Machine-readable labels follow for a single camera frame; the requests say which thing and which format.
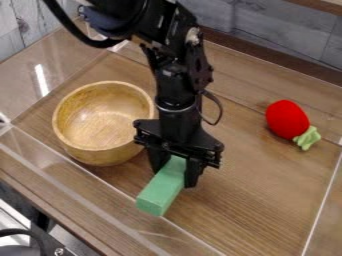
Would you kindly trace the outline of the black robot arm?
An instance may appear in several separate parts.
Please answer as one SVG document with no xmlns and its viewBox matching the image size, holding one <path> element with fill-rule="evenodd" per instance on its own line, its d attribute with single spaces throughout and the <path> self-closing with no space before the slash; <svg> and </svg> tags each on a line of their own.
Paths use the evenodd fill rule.
<svg viewBox="0 0 342 256">
<path fill-rule="evenodd" d="M 225 144 L 202 124 L 204 99 L 214 81 L 198 20 L 178 0 L 78 0 L 79 15 L 106 38 L 91 39 L 78 28 L 58 0 L 43 0 L 69 32 L 89 46 L 109 48 L 136 41 L 157 81 L 160 117 L 140 119 L 136 143 L 149 153 L 154 171 L 178 156 L 186 160 L 184 184 L 193 188 L 208 167 L 221 166 Z"/>
</svg>

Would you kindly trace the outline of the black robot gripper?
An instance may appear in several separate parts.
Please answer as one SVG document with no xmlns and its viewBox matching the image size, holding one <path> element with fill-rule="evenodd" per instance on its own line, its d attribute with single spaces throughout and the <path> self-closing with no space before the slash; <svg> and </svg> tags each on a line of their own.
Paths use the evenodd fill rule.
<svg viewBox="0 0 342 256">
<path fill-rule="evenodd" d="M 133 125 L 137 129 L 136 143 L 148 149 L 154 173 L 169 162 L 172 155 L 186 161 L 185 187 L 198 184 L 206 166 L 221 166 L 225 145 L 202 127 L 202 104 L 194 103 L 189 108 L 168 110 L 158 107 L 158 119 L 138 119 Z"/>
</svg>

